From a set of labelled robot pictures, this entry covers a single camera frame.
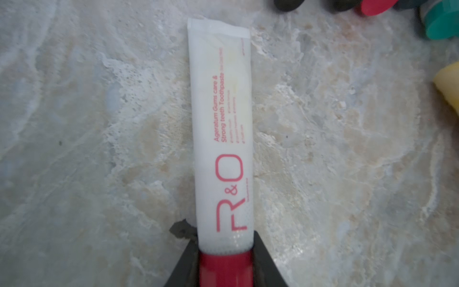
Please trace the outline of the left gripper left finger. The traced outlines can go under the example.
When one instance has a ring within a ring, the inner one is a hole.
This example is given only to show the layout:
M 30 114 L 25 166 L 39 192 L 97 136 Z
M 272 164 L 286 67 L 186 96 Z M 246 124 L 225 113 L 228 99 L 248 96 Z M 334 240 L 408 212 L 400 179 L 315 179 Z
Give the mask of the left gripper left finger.
M 186 220 L 175 222 L 169 232 L 178 239 L 188 240 L 165 287 L 198 287 L 199 286 L 199 249 L 197 228 Z

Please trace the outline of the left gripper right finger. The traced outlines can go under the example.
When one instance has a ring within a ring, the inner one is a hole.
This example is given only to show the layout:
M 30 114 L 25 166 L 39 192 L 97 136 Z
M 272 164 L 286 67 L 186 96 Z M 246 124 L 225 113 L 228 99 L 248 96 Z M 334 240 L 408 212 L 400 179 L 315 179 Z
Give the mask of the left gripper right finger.
M 252 254 L 254 287 L 288 287 L 257 231 Z

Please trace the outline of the pink cap toothpaste tube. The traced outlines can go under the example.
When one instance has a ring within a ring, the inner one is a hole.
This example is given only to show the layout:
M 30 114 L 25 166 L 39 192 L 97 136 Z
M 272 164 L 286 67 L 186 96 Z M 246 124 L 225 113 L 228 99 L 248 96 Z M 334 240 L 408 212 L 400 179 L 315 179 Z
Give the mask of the pink cap toothpaste tube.
M 391 9 L 398 0 L 362 0 L 361 13 L 364 16 L 376 16 Z
M 190 19 L 192 137 L 202 287 L 251 287 L 253 126 L 251 33 Z

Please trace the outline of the yellow cleaning cloth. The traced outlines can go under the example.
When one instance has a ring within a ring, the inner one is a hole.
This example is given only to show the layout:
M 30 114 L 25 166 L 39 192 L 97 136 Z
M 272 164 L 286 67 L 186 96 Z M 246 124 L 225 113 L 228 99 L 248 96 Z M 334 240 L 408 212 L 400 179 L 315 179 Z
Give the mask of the yellow cleaning cloth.
M 459 115 L 459 62 L 439 70 L 434 76 L 433 83 L 445 101 Z

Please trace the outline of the black cap toothpaste tube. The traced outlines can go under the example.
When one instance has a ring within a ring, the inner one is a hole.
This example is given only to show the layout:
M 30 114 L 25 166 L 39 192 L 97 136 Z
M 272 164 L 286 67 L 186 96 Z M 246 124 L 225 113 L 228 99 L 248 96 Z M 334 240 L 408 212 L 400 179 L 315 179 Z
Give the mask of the black cap toothpaste tube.
M 352 10 L 361 4 L 362 0 L 332 0 L 332 8 L 335 12 Z

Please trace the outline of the teal cap toothpaste tube back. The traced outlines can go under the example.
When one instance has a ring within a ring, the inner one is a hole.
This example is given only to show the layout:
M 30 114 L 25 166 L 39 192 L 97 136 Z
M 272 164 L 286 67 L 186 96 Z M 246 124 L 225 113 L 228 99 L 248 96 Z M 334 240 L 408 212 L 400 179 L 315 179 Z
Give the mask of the teal cap toothpaste tube back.
M 429 0 L 420 6 L 426 36 L 432 40 L 459 35 L 459 0 Z

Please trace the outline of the dark green cap toothpaste tube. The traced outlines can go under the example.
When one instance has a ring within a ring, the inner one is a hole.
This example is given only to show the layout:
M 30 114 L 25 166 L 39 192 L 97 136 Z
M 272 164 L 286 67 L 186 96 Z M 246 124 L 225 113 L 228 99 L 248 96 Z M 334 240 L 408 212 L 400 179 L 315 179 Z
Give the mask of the dark green cap toothpaste tube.
M 415 9 L 426 3 L 427 0 L 398 0 L 397 3 L 395 3 L 394 8 L 396 10 L 410 10 L 410 9 Z

